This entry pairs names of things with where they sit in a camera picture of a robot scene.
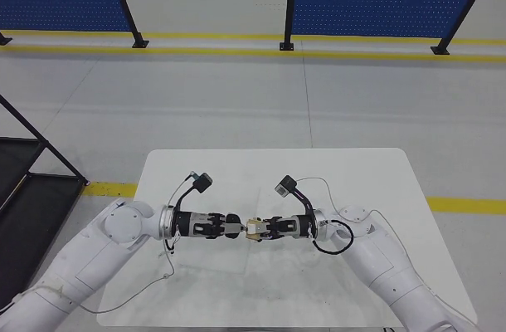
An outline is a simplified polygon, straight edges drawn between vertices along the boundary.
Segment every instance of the yellow floor line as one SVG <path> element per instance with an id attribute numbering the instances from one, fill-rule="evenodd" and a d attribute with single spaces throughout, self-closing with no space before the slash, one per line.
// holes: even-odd
<path id="1" fill-rule="evenodd" d="M 506 215 L 506 201 L 496 199 L 426 198 L 433 212 Z"/>
<path id="2" fill-rule="evenodd" d="M 506 63 L 506 56 L 451 55 L 435 56 L 428 53 L 386 53 L 386 52 L 346 52 L 346 51 L 279 51 L 259 49 L 230 48 L 131 48 L 118 46 L 0 46 L 0 52 L 31 53 L 80 53 L 80 54 L 161 54 L 195 56 L 277 56 L 277 57 L 314 57 L 328 59 L 359 60 L 408 60 L 408 61 L 447 61 L 447 62 L 497 62 Z"/>
<path id="3" fill-rule="evenodd" d="M 101 38 L 133 38 L 131 32 L 66 32 L 37 30 L 1 30 L 2 34 L 11 36 L 44 36 L 44 37 L 101 37 Z M 142 32 L 144 38 L 157 39 L 235 39 L 235 40 L 267 40 L 282 41 L 283 34 L 235 34 L 205 32 Z M 360 37 L 360 36 L 319 36 L 294 35 L 292 41 L 317 42 L 383 42 L 400 44 L 432 44 L 437 45 L 439 38 L 406 38 L 406 37 Z M 452 44 L 506 46 L 506 39 L 461 39 L 455 38 Z"/>
<path id="4" fill-rule="evenodd" d="M 136 183 L 93 182 L 84 188 L 85 196 L 108 196 L 132 198 L 137 191 Z"/>
<path id="5" fill-rule="evenodd" d="M 133 198 L 136 191 L 136 183 L 93 182 L 85 187 L 83 194 L 85 196 Z M 506 215 L 505 200 L 427 197 L 426 201 L 433 212 Z"/>

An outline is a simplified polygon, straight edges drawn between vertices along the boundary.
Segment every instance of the blue fence panel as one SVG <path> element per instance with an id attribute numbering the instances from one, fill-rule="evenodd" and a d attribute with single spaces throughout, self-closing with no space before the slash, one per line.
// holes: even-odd
<path id="1" fill-rule="evenodd" d="M 130 31 L 119 0 L 0 0 L 0 29 Z"/>
<path id="2" fill-rule="evenodd" d="M 295 35 L 443 38 L 468 0 L 295 0 Z"/>

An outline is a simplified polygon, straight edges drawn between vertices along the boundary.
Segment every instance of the white table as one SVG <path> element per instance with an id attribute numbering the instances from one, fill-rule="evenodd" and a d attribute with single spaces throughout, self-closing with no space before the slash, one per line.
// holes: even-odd
<path id="1" fill-rule="evenodd" d="M 399 149 L 156 150 L 146 161 L 136 200 L 168 201 L 194 170 L 214 184 L 188 196 L 182 209 L 236 212 L 250 217 L 290 216 L 303 207 L 281 198 L 286 175 L 326 178 L 338 208 L 380 210 L 397 230 L 416 269 L 443 299 L 477 320 L 415 174 Z M 299 183 L 315 208 L 330 209 L 320 181 Z M 169 266 L 151 240 L 108 283 L 100 309 L 130 297 Z M 125 307 L 98 315 L 105 326 L 151 327 L 378 327 L 400 322 L 340 256 L 315 250 L 308 240 L 262 243 L 243 237 L 211 241 L 183 238 L 173 258 L 176 275 L 151 286 Z"/>

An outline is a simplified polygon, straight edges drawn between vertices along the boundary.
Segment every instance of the gray floor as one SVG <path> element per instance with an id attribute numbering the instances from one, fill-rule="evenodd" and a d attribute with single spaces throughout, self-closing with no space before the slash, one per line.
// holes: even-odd
<path id="1" fill-rule="evenodd" d="M 503 65 L 0 54 L 0 92 L 94 181 L 137 182 L 153 149 L 399 147 L 427 196 L 506 199 Z M 0 135 L 29 136 L 1 107 Z M 45 264 L 110 201 L 81 198 Z M 506 217 L 435 219 L 480 326 L 506 331 Z M 148 329 L 58 329 L 106 330 Z"/>

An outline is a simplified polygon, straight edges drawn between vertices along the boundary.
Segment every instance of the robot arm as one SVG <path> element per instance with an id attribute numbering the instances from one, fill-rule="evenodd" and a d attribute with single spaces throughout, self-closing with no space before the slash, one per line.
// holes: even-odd
<path id="1" fill-rule="evenodd" d="M 193 177 L 192 187 L 200 193 L 212 183 L 206 174 Z M 119 199 L 111 203 L 58 252 L 34 286 L 14 298 L 15 304 L 0 315 L 0 332 L 54 331 L 150 237 L 170 240 L 178 232 L 182 237 L 235 238 L 244 230 L 234 214 L 181 211 L 180 201 L 186 194 L 176 207 L 161 207 L 157 212 L 142 202 Z"/>
<path id="2" fill-rule="evenodd" d="M 275 188 L 281 196 L 293 194 L 304 215 L 250 220 L 246 237 L 261 241 L 284 236 L 312 238 L 329 254 L 341 254 L 358 279 L 380 296 L 410 332 L 476 332 L 472 324 L 453 315 L 424 285 L 403 247 L 361 207 L 346 207 L 336 215 L 313 210 L 297 183 L 286 176 Z M 332 241 L 338 251 L 321 249 L 315 241 Z"/>
<path id="3" fill-rule="evenodd" d="M 188 193 L 193 189 L 202 193 L 212 182 L 206 174 L 191 176 L 195 178 L 192 188 L 179 198 L 176 207 L 164 206 L 154 212 L 141 202 L 117 200 L 110 204 L 61 249 L 33 287 L 16 296 L 15 305 L 0 316 L 0 332 L 54 331 L 78 305 L 111 280 L 150 237 L 163 241 L 177 233 L 209 239 L 238 237 L 245 228 L 234 214 L 181 211 L 181 201 Z M 284 236 L 312 238 L 321 252 L 342 254 L 360 281 L 388 303 L 410 332 L 433 332 L 447 325 L 446 332 L 477 331 L 431 294 L 402 247 L 368 212 L 347 207 L 342 217 L 329 216 L 314 210 L 296 185 L 287 176 L 276 190 L 300 200 L 305 214 L 250 220 L 246 237 L 256 241 Z M 316 240 L 332 241 L 338 251 L 325 251 Z"/>

